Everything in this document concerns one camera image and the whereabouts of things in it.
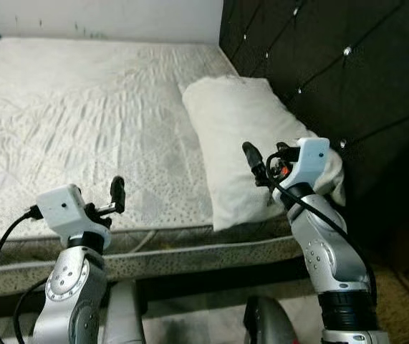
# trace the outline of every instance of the red component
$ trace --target red component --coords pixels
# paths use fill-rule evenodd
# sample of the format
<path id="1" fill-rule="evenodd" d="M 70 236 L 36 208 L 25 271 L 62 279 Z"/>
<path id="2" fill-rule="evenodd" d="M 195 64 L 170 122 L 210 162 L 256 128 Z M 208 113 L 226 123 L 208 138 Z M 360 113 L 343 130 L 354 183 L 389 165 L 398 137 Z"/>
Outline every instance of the red component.
<path id="1" fill-rule="evenodd" d="M 284 166 L 281 169 L 281 173 L 282 173 L 283 176 L 286 176 L 287 174 L 289 174 L 289 169 L 286 166 Z"/>

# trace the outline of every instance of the fabric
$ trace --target fabric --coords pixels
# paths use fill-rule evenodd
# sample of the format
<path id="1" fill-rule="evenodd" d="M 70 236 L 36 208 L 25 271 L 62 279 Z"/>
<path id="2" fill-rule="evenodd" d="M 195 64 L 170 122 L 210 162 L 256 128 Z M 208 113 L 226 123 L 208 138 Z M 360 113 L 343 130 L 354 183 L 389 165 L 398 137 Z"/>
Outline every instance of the fabric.
<path id="1" fill-rule="evenodd" d="M 269 202 L 267 188 L 255 186 L 242 143 L 252 142 L 266 159 L 279 141 L 294 145 L 298 138 L 316 135 L 287 111 L 267 80 L 205 77 L 188 87 L 183 103 L 203 151 L 214 229 L 264 221 L 283 212 Z M 330 150 L 314 189 L 330 192 L 344 205 L 343 181 L 341 158 Z"/>
<path id="2" fill-rule="evenodd" d="M 301 248 L 295 239 L 286 236 L 252 243 L 163 249 L 137 254 L 109 254 L 104 257 L 104 261 L 107 276 L 113 281 L 268 264 L 301 255 Z M 53 266 L 54 260 L 0 267 L 0 295 L 23 292 L 35 282 L 47 277 Z"/>
<path id="3" fill-rule="evenodd" d="M 232 73 L 218 47 L 0 39 L 0 237 L 66 183 L 96 205 L 125 179 L 112 230 L 212 225 L 201 149 L 178 84 Z M 12 239 L 55 237 L 43 221 Z"/>
<path id="4" fill-rule="evenodd" d="M 298 257 L 285 217 L 212 229 L 179 87 L 224 74 L 235 72 L 218 47 L 1 39 L 0 237 L 41 192 L 75 183 L 85 201 L 106 204 L 120 174 L 126 212 L 112 216 L 111 279 Z M 43 221 L 18 226 L 0 256 L 0 295 L 47 276 L 61 249 Z"/>

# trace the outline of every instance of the upholstered headboard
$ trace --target upholstered headboard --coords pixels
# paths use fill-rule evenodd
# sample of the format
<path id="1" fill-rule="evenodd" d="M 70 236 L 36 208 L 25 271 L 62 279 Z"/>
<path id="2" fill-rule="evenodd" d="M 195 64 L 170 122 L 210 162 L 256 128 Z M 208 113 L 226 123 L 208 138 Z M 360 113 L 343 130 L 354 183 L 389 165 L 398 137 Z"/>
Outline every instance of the upholstered headboard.
<path id="1" fill-rule="evenodd" d="M 361 244 L 409 216 L 409 1 L 225 0 L 220 45 L 340 153 Z"/>

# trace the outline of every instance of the bed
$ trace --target bed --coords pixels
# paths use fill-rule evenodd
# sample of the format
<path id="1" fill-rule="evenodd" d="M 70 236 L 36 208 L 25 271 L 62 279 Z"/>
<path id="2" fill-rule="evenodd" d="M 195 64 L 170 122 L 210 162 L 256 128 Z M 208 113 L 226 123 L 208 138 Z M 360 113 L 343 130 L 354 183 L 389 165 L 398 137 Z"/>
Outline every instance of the bed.
<path id="1" fill-rule="evenodd" d="M 349 231 L 362 246 L 383 247 L 390 227 L 409 217 L 409 196 L 400 198 L 400 188 L 409 195 L 409 4 L 225 0 L 220 47 L 1 39 L 0 236 L 57 184 L 75 183 L 86 201 L 104 204 L 124 168 L 127 211 L 113 217 L 110 279 L 301 256 L 283 216 L 212 228 L 181 93 L 203 76 L 239 74 L 266 78 L 290 111 L 330 139 L 345 165 Z M 140 134 L 128 135 L 127 121 Z M 178 166 L 187 173 L 166 172 Z M 0 294 L 47 276 L 60 249 L 42 222 L 18 228 L 1 257 Z"/>
<path id="2" fill-rule="evenodd" d="M 110 279 L 275 262 L 300 255 L 283 216 L 215 232 L 199 142 L 181 91 L 236 75 L 219 47 L 0 39 L 0 237 L 35 197 L 75 183 L 112 216 Z M 21 225 L 2 250 L 0 295 L 51 271 L 62 249 L 43 221 Z"/>

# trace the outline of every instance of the white wall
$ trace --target white wall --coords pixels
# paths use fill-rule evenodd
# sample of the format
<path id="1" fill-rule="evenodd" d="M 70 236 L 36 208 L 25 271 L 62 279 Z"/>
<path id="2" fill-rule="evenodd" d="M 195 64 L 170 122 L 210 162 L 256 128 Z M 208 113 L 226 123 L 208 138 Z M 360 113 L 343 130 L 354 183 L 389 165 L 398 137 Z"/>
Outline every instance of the white wall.
<path id="1" fill-rule="evenodd" d="M 5 36 L 218 44 L 223 0 L 0 0 Z"/>

